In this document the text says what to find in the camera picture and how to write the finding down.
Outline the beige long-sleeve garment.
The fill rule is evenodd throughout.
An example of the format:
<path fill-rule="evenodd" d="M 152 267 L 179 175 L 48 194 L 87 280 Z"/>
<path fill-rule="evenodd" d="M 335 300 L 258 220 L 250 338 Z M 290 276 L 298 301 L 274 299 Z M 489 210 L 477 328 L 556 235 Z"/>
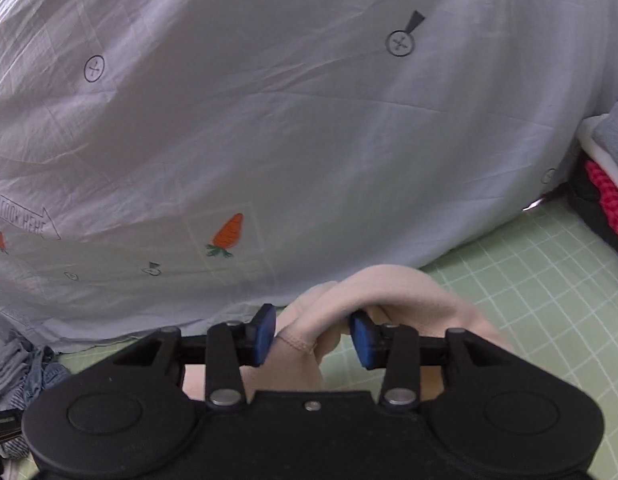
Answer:
<path fill-rule="evenodd" d="M 340 282 L 315 285 L 281 311 L 265 364 L 241 368 L 247 398 L 258 391 L 322 390 L 320 364 L 349 332 L 349 314 L 360 309 L 379 325 L 410 326 L 426 337 L 442 337 L 449 328 L 466 328 L 513 350 L 476 306 L 443 289 L 427 274 L 407 266 L 379 264 Z"/>

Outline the white folded garment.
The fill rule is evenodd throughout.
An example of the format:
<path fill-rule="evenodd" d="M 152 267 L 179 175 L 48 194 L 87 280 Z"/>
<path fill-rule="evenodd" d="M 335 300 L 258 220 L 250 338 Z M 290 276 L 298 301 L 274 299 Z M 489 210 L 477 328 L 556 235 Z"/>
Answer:
<path fill-rule="evenodd" d="M 595 128 L 606 117 L 607 114 L 586 118 L 577 129 L 576 139 L 580 143 L 582 150 L 606 172 L 609 179 L 618 188 L 618 165 L 612 159 L 612 156 L 593 140 Z"/>

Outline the red knitted garment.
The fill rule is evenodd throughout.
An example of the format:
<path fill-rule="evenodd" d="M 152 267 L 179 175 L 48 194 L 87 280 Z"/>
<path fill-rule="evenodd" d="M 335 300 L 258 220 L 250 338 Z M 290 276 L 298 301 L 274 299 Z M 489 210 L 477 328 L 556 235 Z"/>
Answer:
<path fill-rule="evenodd" d="M 586 174 L 590 181 L 600 192 L 600 206 L 609 227 L 618 237 L 618 186 L 612 182 L 612 179 L 597 162 L 587 160 L 584 163 L 584 168 L 586 168 Z"/>

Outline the light blue carrot-print sheet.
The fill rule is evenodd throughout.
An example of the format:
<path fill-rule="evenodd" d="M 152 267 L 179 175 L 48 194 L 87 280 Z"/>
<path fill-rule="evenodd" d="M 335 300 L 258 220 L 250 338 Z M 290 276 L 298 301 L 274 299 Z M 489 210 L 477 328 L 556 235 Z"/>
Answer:
<path fill-rule="evenodd" d="M 0 0 L 0 318 L 68 349 L 425 266 L 618 101 L 618 0 Z"/>

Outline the grey crumpled garment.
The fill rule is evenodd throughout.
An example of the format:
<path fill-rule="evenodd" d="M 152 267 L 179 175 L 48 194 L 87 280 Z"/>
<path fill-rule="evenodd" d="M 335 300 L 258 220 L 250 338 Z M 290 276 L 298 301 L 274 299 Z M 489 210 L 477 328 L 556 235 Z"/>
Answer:
<path fill-rule="evenodd" d="M 40 352 L 0 318 L 0 411 L 26 408 L 40 390 Z"/>

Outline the grey folded garment on stack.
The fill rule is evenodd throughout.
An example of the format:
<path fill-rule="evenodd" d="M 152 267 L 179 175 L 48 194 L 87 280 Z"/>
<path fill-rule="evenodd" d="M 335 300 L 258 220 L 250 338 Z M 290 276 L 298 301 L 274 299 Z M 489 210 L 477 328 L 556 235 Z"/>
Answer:
<path fill-rule="evenodd" d="M 618 166 L 618 103 L 594 129 L 592 138 Z"/>

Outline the blue denim jeans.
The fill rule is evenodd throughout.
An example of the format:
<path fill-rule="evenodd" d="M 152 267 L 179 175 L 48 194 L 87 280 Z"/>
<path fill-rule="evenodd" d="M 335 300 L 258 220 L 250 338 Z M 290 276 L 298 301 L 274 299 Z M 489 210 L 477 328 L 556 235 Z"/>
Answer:
<path fill-rule="evenodd" d="M 12 408 L 24 411 L 41 393 L 59 385 L 70 376 L 72 372 L 56 359 L 51 348 L 36 349 L 24 377 L 13 393 Z"/>

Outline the black folded garment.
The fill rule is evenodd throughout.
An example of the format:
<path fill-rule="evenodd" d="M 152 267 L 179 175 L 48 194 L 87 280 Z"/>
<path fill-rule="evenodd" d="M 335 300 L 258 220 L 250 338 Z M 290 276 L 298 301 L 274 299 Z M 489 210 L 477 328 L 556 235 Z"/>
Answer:
<path fill-rule="evenodd" d="M 567 200 L 586 226 L 618 254 L 618 233 L 609 224 L 601 203 L 601 192 L 591 181 L 586 163 L 591 159 L 581 153 L 567 183 Z"/>

